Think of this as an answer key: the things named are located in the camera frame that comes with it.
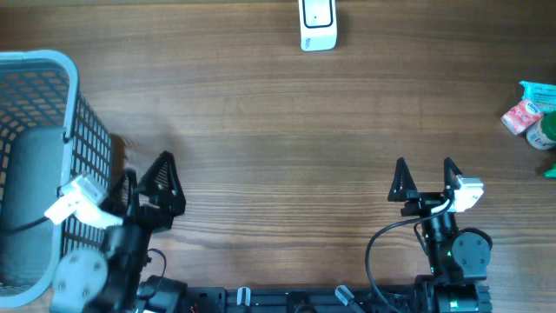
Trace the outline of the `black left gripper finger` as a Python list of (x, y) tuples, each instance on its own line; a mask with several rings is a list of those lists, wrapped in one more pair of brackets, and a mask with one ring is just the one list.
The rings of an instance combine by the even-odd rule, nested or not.
[(110, 213), (134, 213), (139, 205), (136, 187), (136, 171), (126, 169), (109, 190), (108, 211)]
[(165, 150), (159, 155), (142, 176), (136, 192), (146, 196), (149, 204), (171, 216), (184, 214), (186, 199), (172, 153)]

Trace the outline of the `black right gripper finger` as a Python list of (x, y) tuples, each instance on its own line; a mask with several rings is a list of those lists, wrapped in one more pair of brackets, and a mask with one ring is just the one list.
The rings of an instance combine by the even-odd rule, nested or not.
[(406, 202), (418, 197), (418, 190), (403, 157), (396, 161), (394, 180), (387, 196), (389, 202)]
[(451, 157), (444, 159), (444, 193), (448, 198), (454, 198), (454, 192), (459, 188), (458, 176), (461, 174)]

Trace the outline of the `orange Kleenex tissue pack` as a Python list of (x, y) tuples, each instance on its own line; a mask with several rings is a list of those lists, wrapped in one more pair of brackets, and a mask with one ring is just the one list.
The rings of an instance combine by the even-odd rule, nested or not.
[(524, 99), (506, 112), (500, 120), (512, 134), (519, 135), (542, 117), (542, 111), (538, 109), (533, 101)]

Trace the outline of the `white jar green lid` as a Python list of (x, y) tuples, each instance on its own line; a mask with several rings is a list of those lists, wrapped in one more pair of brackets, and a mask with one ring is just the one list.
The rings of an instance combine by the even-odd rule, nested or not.
[(538, 150), (555, 147), (555, 112), (543, 116), (526, 132), (527, 141)]

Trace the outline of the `yellow bottle green cap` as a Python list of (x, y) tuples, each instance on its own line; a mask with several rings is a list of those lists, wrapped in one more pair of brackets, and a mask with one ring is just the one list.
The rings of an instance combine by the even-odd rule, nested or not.
[(556, 164), (554, 164), (551, 169), (544, 172), (544, 178), (547, 178), (547, 179), (555, 179), (556, 178)]

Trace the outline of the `teal wet wipes pack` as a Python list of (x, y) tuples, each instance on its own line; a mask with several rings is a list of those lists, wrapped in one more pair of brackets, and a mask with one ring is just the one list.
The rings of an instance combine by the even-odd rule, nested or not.
[(520, 81), (523, 87), (522, 99), (528, 99), (544, 114), (552, 113), (556, 110), (556, 86), (545, 83), (534, 83)]

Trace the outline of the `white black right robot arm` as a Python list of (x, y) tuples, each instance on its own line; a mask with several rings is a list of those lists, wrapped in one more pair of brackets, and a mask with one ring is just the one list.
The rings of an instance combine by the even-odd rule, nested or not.
[(476, 228), (461, 229), (456, 215), (471, 209), (484, 194), (484, 183), (464, 176), (451, 158), (444, 160), (444, 190), (419, 192), (404, 158), (396, 161), (387, 200), (400, 202), (403, 217), (421, 227), (418, 240), (430, 273), (415, 278), (414, 312), (490, 312), (487, 279), (492, 238)]

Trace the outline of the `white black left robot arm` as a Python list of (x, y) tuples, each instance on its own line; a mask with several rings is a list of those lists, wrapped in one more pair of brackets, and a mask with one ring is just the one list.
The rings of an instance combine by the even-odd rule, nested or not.
[(125, 170), (109, 190), (84, 171), (61, 192), (45, 217), (54, 224), (74, 217), (101, 230), (103, 238), (98, 248), (78, 248), (61, 258), (51, 283), (50, 311), (126, 312), (153, 297), (158, 284), (140, 289), (150, 238), (170, 230), (186, 208), (173, 154), (162, 152), (141, 178)]

